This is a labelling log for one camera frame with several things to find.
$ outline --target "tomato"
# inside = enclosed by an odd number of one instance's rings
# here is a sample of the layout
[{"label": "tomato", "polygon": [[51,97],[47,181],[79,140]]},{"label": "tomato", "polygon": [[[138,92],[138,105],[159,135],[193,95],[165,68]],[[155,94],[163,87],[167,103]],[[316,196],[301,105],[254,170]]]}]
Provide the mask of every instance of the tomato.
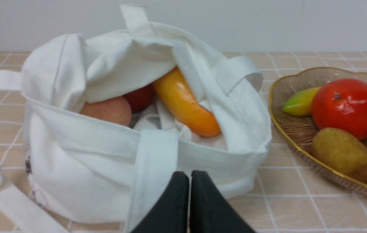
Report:
[{"label": "tomato", "polygon": [[314,96],[312,115],[319,129],[340,128],[366,139],[367,84],[352,78],[325,84]]},{"label": "tomato", "polygon": [[152,103],[154,96],[155,91],[152,84],[123,95],[129,102],[133,113],[145,110]]}]

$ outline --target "plastic fruit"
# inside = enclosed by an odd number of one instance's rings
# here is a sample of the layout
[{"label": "plastic fruit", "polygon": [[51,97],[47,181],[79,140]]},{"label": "plastic fruit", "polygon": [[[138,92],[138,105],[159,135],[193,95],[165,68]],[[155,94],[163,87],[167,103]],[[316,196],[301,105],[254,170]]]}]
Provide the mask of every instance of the plastic fruit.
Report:
[{"label": "plastic fruit", "polygon": [[366,139],[367,84],[350,78],[325,84],[314,96],[312,115],[319,129],[340,128]]},{"label": "plastic fruit", "polygon": [[294,94],[283,106],[283,112],[294,116],[309,116],[312,114],[312,100],[320,87],[309,88]]},{"label": "plastic fruit", "polygon": [[152,103],[154,96],[155,91],[152,84],[123,95],[129,102],[133,113],[145,110]]},{"label": "plastic fruit", "polygon": [[312,155],[355,180],[367,181],[367,147],[344,130],[324,128],[319,131],[312,142]]},{"label": "plastic fruit", "polygon": [[198,104],[177,67],[154,81],[153,87],[172,115],[192,132],[213,137],[221,131],[215,116]]},{"label": "plastic fruit", "polygon": [[129,126],[132,120],[130,105],[127,100],[121,96],[101,102],[86,102],[80,114],[124,126]]}]

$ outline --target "yellow fruit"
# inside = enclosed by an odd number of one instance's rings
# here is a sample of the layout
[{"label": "yellow fruit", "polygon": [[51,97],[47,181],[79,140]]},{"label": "yellow fruit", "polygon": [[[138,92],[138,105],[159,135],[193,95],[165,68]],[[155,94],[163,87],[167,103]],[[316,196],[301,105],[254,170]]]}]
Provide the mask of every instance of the yellow fruit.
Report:
[{"label": "yellow fruit", "polygon": [[319,89],[320,87],[313,87],[294,94],[284,104],[283,112],[298,117],[312,115],[312,100]]},{"label": "yellow fruit", "polygon": [[177,67],[154,81],[153,87],[172,115],[192,132],[204,137],[213,137],[220,133],[215,116],[198,104]]},{"label": "yellow fruit", "polygon": [[314,158],[355,180],[367,181],[367,147],[338,128],[324,128],[312,141]]}]

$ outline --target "gold rim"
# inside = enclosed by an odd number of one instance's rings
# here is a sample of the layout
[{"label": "gold rim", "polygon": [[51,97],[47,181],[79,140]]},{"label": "gold rim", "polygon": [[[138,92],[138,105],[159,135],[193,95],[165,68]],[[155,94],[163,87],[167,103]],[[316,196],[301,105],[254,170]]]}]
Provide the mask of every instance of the gold rim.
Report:
[{"label": "gold rim", "polygon": [[308,158],[312,159],[314,162],[316,162],[317,164],[323,166],[324,168],[332,171],[334,174],[337,174],[338,176],[341,176],[342,178],[345,178],[345,179],[348,179],[358,185],[361,185],[361,186],[364,186],[367,188],[367,184],[364,184],[360,181],[357,181],[351,177],[348,177],[346,176],[345,174],[342,174],[341,172],[338,172],[336,170],[334,170],[333,168],[325,165],[324,163],[320,162],[319,160],[315,159],[313,156],[311,156],[309,153],[307,153],[305,150],[303,150],[299,145],[297,145],[285,132],[284,130],[280,127],[280,125],[278,124],[278,122],[275,120],[275,117],[274,115],[272,114],[272,110],[271,110],[271,105],[272,105],[272,89],[274,88],[275,84],[277,82],[279,82],[280,80],[284,79],[284,78],[288,78],[288,77],[295,77],[295,76],[299,76],[300,74],[306,72],[306,71],[311,71],[311,70],[315,70],[315,69],[321,69],[321,68],[328,68],[328,69],[334,69],[334,70],[338,70],[338,71],[345,71],[345,72],[348,72],[348,73],[351,73],[351,74],[367,74],[367,72],[351,72],[351,71],[347,71],[347,70],[344,70],[344,69],[340,69],[340,68],[334,68],[334,67],[327,67],[327,66],[319,66],[319,67],[313,67],[313,68],[310,68],[310,69],[306,69],[306,70],[303,70],[299,73],[297,73],[296,75],[286,75],[286,76],[283,76],[281,78],[278,78],[277,80],[274,81],[274,83],[271,85],[271,88],[268,92],[268,111],[270,113],[270,116],[271,116],[271,120],[272,122],[274,123],[274,125],[277,127],[277,130],[281,132],[281,134],[296,148],[298,149],[300,152],[302,152],[304,155],[306,155]]}]

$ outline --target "white canvas bag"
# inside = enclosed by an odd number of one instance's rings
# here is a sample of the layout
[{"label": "white canvas bag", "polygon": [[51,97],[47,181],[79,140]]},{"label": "white canvas bag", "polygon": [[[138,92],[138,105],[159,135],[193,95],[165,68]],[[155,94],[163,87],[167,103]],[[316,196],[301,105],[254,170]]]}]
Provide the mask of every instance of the white canvas bag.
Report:
[{"label": "white canvas bag", "polygon": [[[35,201],[81,223],[126,221],[130,232],[174,171],[207,171],[226,198],[253,189],[271,141],[262,75],[246,57],[228,59],[185,31],[149,22],[138,6],[121,12],[127,30],[88,40],[62,35],[34,50],[21,72],[0,71],[0,91],[28,100],[23,144]],[[222,135],[197,136],[160,100],[134,128],[77,113],[86,101],[121,96],[176,65]],[[0,210],[25,233],[67,232],[1,168]]]}]

